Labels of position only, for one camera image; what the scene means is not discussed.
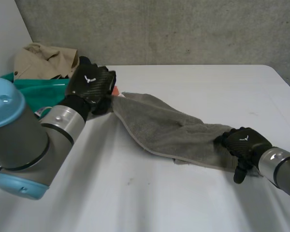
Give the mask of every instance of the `khaki cloth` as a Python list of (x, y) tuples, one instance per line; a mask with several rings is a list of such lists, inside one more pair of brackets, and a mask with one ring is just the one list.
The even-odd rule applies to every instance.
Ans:
[(31, 43), (23, 47), (15, 56), (14, 80), (71, 77), (78, 64), (76, 49)]

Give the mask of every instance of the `table surface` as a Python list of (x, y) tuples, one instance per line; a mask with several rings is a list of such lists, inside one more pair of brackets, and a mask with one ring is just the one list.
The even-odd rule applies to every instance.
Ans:
[[(290, 87), (263, 65), (109, 66), (120, 91), (253, 127), (290, 151)], [(176, 165), (141, 149), (114, 114), (90, 120), (39, 201), (0, 190), (0, 232), (290, 231), (290, 197), (264, 178)]]

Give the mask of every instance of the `light blue robot joint cap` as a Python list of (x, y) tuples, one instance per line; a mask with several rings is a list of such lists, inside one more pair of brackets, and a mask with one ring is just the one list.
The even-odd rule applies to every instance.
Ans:
[(44, 196), (49, 186), (14, 175), (0, 173), (0, 189), (19, 197), (39, 200)]
[(23, 94), (8, 80), (0, 78), (0, 127), (15, 121), (24, 111)]

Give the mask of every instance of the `black glove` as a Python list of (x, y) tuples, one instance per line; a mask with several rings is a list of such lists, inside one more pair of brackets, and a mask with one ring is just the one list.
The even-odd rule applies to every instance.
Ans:
[(65, 95), (82, 98), (93, 114), (104, 114), (110, 107), (115, 82), (116, 73), (108, 71), (105, 66), (81, 64), (75, 70)]
[(258, 168), (262, 154), (272, 148), (272, 144), (252, 128), (232, 129), (223, 133), (216, 139), (228, 149), (231, 155), (238, 158), (233, 180), (240, 184), (243, 182), (247, 171), (253, 166)]

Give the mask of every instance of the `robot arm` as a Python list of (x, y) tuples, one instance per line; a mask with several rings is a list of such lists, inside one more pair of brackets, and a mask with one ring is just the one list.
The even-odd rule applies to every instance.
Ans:
[(104, 113), (116, 82), (115, 72), (80, 65), (66, 97), (41, 123), (14, 85), (0, 79), (0, 189), (38, 200), (51, 185), (90, 111)]
[(257, 167), (264, 177), (290, 195), (290, 152), (272, 144), (251, 128), (232, 129), (216, 139), (238, 158), (234, 182), (242, 183), (247, 171)]

